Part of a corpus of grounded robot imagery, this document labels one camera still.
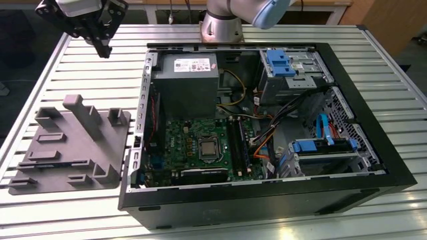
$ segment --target slotted metal surface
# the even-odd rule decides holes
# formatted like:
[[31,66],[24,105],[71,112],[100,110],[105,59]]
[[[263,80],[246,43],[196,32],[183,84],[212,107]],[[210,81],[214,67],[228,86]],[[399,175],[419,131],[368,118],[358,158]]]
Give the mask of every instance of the slotted metal surface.
[[85,105],[99,110],[124,108],[135,118],[147,43],[200,41],[197,25],[124,25],[111,41],[109,59],[99,58],[83,39],[64,36],[60,40],[0,150],[0,238],[426,239],[426,99],[370,32],[354,26],[315,25],[270,30],[246,26],[243,32],[247,42],[331,44],[418,185],[340,214],[155,232],[148,232],[125,212],[117,211],[119,188],[9,195],[7,184],[37,129],[33,118],[39,107],[65,110],[64,95],[79,93]]

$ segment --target floor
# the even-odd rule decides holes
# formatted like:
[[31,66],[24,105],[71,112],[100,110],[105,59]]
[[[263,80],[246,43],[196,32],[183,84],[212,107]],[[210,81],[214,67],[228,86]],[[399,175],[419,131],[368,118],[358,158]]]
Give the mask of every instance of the floor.
[[[32,51],[36,55],[35,62],[25,68],[8,69],[0,62],[0,72],[3,84],[9,88],[9,95],[0,96],[0,146],[8,135],[13,122],[21,111],[28,95],[32,91],[40,73],[48,62],[49,56],[60,39],[61,32],[45,23],[35,14],[33,11],[25,10],[25,16],[31,22],[36,32],[36,39],[31,43]],[[175,14],[176,22],[185,23],[188,15],[181,12]],[[159,14],[159,22],[167,23],[168,14]],[[137,11],[128,11],[124,24],[147,24],[145,14]],[[398,64],[411,65],[407,75],[427,94],[427,45],[420,46],[416,41],[410,42],[402,54],[395,58]]]
[[427,45],[418,45],[418,41],[412,40],[394,60],[399,65],[411,65],[406,74],[427,95]]

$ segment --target power supply label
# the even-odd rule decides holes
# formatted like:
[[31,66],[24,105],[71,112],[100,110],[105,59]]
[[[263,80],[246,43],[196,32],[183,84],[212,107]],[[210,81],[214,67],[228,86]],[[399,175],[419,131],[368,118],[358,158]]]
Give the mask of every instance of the power supply label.
[[173,72],[210,72],[208,58],[183,58],[173,61]]

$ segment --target black case frame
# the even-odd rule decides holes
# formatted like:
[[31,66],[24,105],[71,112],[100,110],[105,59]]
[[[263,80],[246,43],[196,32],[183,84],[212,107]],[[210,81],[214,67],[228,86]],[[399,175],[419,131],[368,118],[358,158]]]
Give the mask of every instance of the black case frame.
[[372,198],[402,191],[416,180],[383,131],[356,86],[327,43],[156,43],[149,49],[169,49],[181,53],[183,48],[216,47],[314,47],[350,105],[387,174],[340,178],[275,182],[252,185],[226,185],[193,189],[163,189],[127,192],[129,160],[125,161],[119,210],[128,211],[148,229],[216,225],[230,222],[288,218],[344,212]]

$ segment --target ram slot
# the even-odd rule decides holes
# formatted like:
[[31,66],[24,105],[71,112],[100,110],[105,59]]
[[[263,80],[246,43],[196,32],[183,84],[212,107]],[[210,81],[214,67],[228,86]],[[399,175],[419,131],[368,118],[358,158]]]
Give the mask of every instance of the ram slot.
[[248,145],[246,140],[246,134],[243,129],[242,121],[238,121],[238,127],[239,127],[239,138],[240,138],[240,156],[244,162],[244,172],[247,174],[251,174],[251,160],[250,160],[250,154],[248,154]]
[[235,175],[242,176],[247,172],[247,163],[243,155],[243,136],[240,129],[240,122],[232,118],[227,124],[228,145],[231,152],[232,172]]

